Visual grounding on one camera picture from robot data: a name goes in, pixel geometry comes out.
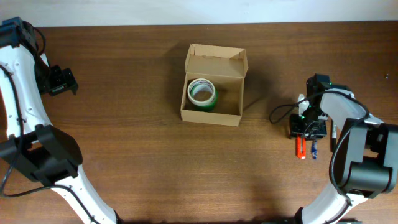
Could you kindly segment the green tape roll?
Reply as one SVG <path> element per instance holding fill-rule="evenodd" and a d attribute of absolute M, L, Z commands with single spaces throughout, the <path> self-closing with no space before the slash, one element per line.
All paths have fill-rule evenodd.
<path fill-rule="evenodd" d="M 195 85 L 188 95 L 190 101 L 203 111 L 211 111 L 218 100 L 217 91 L 209 85 Z"/>

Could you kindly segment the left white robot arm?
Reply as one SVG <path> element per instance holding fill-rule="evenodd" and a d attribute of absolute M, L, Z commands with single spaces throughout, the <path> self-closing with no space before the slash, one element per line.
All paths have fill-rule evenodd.
<path fill-rule="evenodd" d="M 1 159 L 9 164 L 1 188 L 17 170 L 41 187 L 12 194 L 13 198 L 50 189 L 83 223 L 122 223 L 88 180 L 78 143 L 47 116 L 41 96 L 76 93 L 78 84 L 70 68 L 49 64 L 45 46 L 36 38 L 40 33 L 20 17 L 1 22 L 1 95 L 7 116 Z"/>

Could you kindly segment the white masking tape roll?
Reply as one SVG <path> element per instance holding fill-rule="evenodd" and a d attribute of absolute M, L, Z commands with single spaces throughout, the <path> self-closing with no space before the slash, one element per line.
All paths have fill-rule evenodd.
<path fill-rule="evenodd" d="M 187 95 L 195 106 L 207 107 L 216 100 L 216 89 L 209 80 L 197 78 L 188 85 Z"/>

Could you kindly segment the black permanent marker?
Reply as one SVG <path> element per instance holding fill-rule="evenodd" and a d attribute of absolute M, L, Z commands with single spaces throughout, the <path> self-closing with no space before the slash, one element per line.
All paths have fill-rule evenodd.
<path fill-rule="evenodd" d="M 336 147 L 336 131 L 337 127 L 333 120 L 331 120 L 331 136 L 330 136 L 330 151 L 334 152 Z"/>

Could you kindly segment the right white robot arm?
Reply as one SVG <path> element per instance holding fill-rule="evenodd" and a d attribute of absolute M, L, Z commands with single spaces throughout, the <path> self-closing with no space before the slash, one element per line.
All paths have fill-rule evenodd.
<path fill-rule="evenodd" d="M 331 140 L 329 182 L 309 205 L 300 208 L 295 223 L 338 223 L 355 206 L 391 192 L 397 183 L 397 126 L 374 117 L 346 85 L 315 74 L 306 81 L 290 115 L 290 135 L 296 155 L 305 156 L 304 142 L 326 136 L 326 121 L 340 136 Z"/>

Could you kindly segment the brown cardboard box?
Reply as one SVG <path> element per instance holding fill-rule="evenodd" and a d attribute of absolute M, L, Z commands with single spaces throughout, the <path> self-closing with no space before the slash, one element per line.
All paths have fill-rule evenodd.
<path fill-rule="evenodd" d="M 238 126 L 247 71 L 243 48 L 191 44 L 185 59 L 181 120 Z"/>

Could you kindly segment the orange utility knife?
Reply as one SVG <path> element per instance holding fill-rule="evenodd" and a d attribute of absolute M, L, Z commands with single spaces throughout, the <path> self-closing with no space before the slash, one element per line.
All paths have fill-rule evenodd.
<path fill-rule="evenodd" d="M 298 135 L 296 138 L 296 156 L 299 159 L 306 158 L 306 140 L 301 135 Z"/>

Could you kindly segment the blue ballpoint pen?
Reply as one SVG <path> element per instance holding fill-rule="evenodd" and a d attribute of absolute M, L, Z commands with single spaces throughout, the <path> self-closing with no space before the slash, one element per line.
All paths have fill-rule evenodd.
<path fill-rule="evenodd" d="M 317 147 L 317 140 L 314 139 L 312 141 L 312 146 L 311 146 L 311 154 L 312 154 L 312 159 L 316 160 L 318 157 L 318 147 Z"/>

